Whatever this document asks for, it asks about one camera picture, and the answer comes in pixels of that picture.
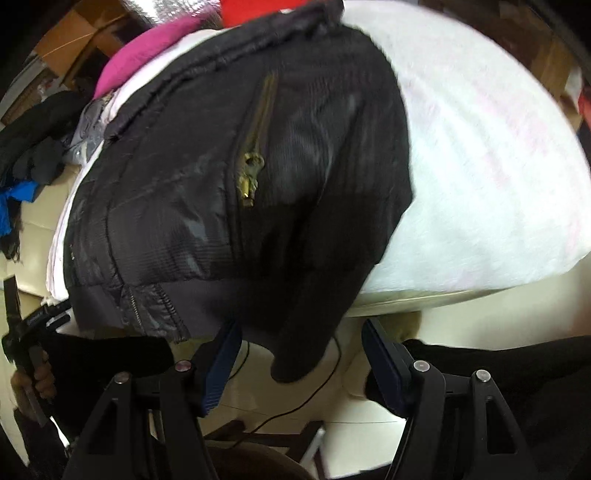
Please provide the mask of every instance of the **hand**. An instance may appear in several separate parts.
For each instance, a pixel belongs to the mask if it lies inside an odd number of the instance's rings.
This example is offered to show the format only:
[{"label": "hand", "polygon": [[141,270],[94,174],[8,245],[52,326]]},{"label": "hand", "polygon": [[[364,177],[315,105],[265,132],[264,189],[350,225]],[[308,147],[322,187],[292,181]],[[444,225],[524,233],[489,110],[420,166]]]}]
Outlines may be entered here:
[{"label": "hand", "polygon": [[[56,396],[55,377],[51,373],[51,365],[48,362],[49,355],[43,352],[44,363],[35,370],[35,389],[39,392],[41,398],[46,400]],[[10,385],[14,391],[14,396],[17,399],[17,407],[19,411],[27,418],[35,420],[35,413],[27,398],[27,391],[33,390],[33,382],[28,375],[22,371],[17,370],[10,379]]]}]

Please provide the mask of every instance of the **metal bolt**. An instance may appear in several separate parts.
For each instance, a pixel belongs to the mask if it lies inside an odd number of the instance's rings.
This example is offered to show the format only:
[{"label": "metal bolt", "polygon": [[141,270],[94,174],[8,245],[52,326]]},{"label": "metal bolt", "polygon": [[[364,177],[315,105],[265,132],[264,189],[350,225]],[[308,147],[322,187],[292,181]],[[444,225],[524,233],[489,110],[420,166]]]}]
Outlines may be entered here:
[{"label": "metal bolt", "polygon": [[129,374],[129,372],[119,372],[113,377],[113,380],[115,380],[115,383],[121,385],[128,382],[130,378],[131,375]]},{"label": "metal bolt", "polygon": [[413,367],[415,370],[418,370],[420,372],[426,372],[431,368],[431,365],[429,365],[429,363],[425,360],[417,360],[413,363]]},{"label": "metal bolt", "polygon": [[192,367],[193,365],[189,360],[181,360],[180,362],[177,362],[177,364],[174,366],[174,369],[177,372],[187,372],[191,370]]},{"label": "metal bolt", "polygon": [[486,370],[477,370],[476,371],[476,378],[481,382],[488,382],[491,379],[491,374]]}]

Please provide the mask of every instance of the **silver insulation material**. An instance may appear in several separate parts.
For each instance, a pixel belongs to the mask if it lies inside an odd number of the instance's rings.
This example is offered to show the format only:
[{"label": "silver insulation material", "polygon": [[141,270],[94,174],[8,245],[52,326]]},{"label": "silver insulation material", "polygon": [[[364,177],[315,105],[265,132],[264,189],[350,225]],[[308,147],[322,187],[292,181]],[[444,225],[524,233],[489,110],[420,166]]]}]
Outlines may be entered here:
[{"label": "silver insulation material", "polygon": [[148,25],[160,25],[186,14],[220,14],[220,0],[121,0]]}]

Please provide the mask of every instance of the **blue fabric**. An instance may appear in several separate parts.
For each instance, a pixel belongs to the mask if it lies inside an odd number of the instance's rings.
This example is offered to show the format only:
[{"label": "blue fabric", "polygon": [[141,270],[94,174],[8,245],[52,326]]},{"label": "blue fabric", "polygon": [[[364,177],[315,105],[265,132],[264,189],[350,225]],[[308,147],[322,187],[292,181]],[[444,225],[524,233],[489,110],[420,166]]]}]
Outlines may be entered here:
[{"label": "blue fabric", "polygon": [[0,236],[7,235],[12,231],[10,219],[8,218],[7,199],[13,198],[22,202],[32,202],[35,189],[38,186],[37,182],[28,180],[0,192]]}]

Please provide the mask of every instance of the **pile of clothes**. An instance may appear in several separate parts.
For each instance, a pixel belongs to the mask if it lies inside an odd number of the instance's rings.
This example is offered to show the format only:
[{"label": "pile of clothes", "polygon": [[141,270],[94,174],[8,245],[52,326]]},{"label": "pile of clothes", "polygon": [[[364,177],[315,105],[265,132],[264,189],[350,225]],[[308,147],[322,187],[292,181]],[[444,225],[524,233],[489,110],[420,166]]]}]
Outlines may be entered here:
[{"label": "pile of clothes", "polygon": [[59,92],[24,112],[0,131],[0,247],[18,258],[21,201],[32,202],[38,187],[63,171],[63,153],[87,98]]}]

